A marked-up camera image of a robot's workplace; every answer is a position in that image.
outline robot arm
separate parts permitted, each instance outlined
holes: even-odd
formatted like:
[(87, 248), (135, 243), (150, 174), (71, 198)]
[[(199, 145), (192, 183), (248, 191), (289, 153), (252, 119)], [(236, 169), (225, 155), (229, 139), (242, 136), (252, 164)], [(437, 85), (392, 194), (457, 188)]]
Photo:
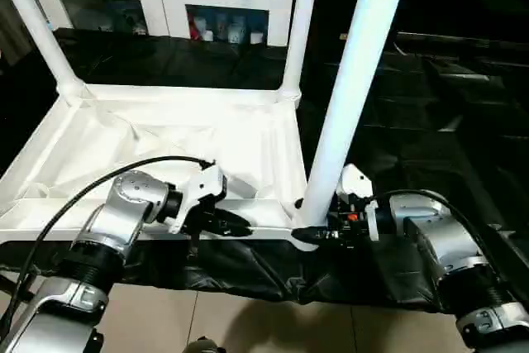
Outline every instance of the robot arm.
[(529, 351), (529, 314), (510, 293), (474, 238), (435, 194), (396, 194), (367, 203), (357, 194), (341, 194), (328, 227), (293, 231), (317, 245), (355, 246), (379, 232), (411, 239), (424, 260), (443, 308), (455, 314), (465, 344), (479, 353)]
[(137, 170), (116, 177), (107, 201), (89, 217), (56, 276), (42, 284), (0, 351), (100, 351), (103, 338), (95, 327), (143, 225), (165, 222), (178, 233), (191, 209), (213, 205), (225, 195), (226, 178), (215, 165), (191, 178), (181, 192)]

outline white pole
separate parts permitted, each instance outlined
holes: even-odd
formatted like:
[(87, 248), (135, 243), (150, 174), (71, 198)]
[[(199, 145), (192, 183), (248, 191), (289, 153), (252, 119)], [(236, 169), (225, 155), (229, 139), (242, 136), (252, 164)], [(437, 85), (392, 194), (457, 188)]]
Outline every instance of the white pole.
[(356, 3), (299, 214), (301, 222), (308, 227), (326, 225), (332, 195), (397, 5), (398, 0), (358, 0)]
[(55, 76), (57, 90), (66, 96), (80, 95), (83, 91), (84, 83), (75, 76), (35, 0), (13, 0), (13, 3), (15, 3), (15, 7), (26, 24), (27, 30), (31, 33), (33, 40), (50, 67), (51, 73)]
[(287, 63), (284, 68), (283, 82), (279, 95), (298, 101), (301, 97), (299, 80), (307, 47), (308, 28), (311, 25), (314, 0), (296, 0), (290, 39), (288, 43)]

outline white tray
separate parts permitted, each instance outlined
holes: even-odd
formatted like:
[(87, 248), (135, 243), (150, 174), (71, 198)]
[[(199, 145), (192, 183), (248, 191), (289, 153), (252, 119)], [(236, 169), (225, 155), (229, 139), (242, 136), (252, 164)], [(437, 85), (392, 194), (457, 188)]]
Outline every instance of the white tray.
[[(84, 186), (119, 166), (159, 155), (216, 160), (228, 178), (222, 207), (250, 221), (250, 238), (289, 239), (293, 221), (284, 206), (291, 207), (306, 187), (293, 102), (276, 102), (273, 91), (87, 87), (94, 98), (73, 106), (57, 99), (0, 179), (0, 243), (34, 240)], [(177, 187), (198, 172), (196, 165), (178, 161), (142, 169)], [(48, 238), (74, 238), (103, 203), (110, 183), (67, 212)], [(155, 224), (142, 238), (182, 237)]]

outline floor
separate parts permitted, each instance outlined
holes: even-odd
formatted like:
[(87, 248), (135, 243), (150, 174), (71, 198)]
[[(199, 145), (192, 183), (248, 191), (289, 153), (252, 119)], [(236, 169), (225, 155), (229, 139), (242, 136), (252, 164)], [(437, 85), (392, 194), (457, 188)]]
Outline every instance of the floor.
[[(0, 293), (0, 311), (7, 295)], [(119, 284), (98, 330), (103, 351), (180, 353), (213, 339), (228, 353), (466, 353), (454, 319), (325, 303), (267, 303), (226, 295)]]

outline black plastic sheet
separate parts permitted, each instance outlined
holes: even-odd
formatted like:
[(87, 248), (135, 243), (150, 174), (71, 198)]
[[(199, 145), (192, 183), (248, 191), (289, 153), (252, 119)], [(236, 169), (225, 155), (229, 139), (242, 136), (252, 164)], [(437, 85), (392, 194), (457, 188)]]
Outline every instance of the black plastic sheet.
[[(284, 68), (284, 51), (263, 46), (71, 31), (59, 32), (59, 38), (76, 73), (89, 83), (270, 89), (279, 86)], [(410, 55), (384, 53), (348, 160), (378, 192), (427, 188), (446, 196), (470, 218), (472, 233), (517, 296), (527, 300), (526, 68), (475, 52), (463, 59), (425, 53), (424, 48), (414, 55), (410, 49)], [(336, 64), (317, 57), (308, 63), (298, 109), (307, 170), (337, 71)], [(20, 98), (35, 90), (36, 81), (43, 98), (32, 105), (33, 118), (12, 109), (6, 113), (11, 125), (26, 119), (4, 150), (3, 169), (55, 99), (53, 80), (32, 55), (12, 71), (7, 91)], [(286, 241), (200, 241), (196, 250), (189, 244), (138, 242), (123, 281), (271, 301), (443, 310), (416, 248), (402, 237), (308, 253)], [(1, 245), (0, 269), (19, 269), (30, 245)], [(68, 246), (46, 242), (36, 263), (41, 272), (51, 274)]]

